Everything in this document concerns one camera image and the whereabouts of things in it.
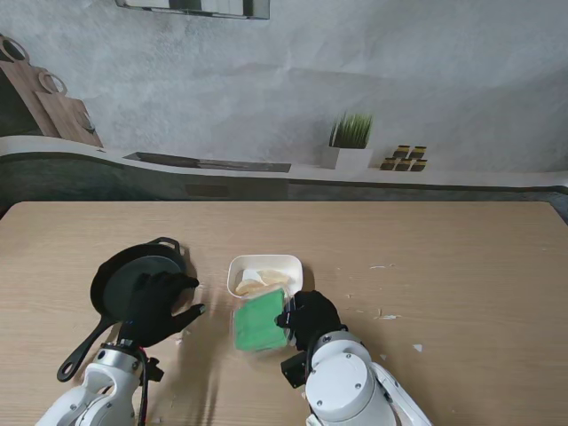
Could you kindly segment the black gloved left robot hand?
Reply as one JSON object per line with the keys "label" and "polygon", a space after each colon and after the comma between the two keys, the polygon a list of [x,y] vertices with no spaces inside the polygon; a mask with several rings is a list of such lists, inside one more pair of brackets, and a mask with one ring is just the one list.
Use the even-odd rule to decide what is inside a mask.
{"label": "black gloved left robot hand", "polygon": [[195,304],[175,313],[185,305],[183,294],[199,285],[197,279],[182,272],[141,275],[124,314],[118,342],[149,348],[183,331],[205,312],[204,304]]}

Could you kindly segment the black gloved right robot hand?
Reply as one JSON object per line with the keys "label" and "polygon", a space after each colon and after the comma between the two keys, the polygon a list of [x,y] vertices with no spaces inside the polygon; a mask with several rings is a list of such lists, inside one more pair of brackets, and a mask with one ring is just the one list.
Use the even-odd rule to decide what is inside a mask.
{"label": "black gloved right robot hand", "polygon": [[307,351],[326,333],[348,330],[335,305],[317,290],[299,291],[291,302],[293,309],[283,311],[274,321],[278,327],[292,332],[299,351]]}

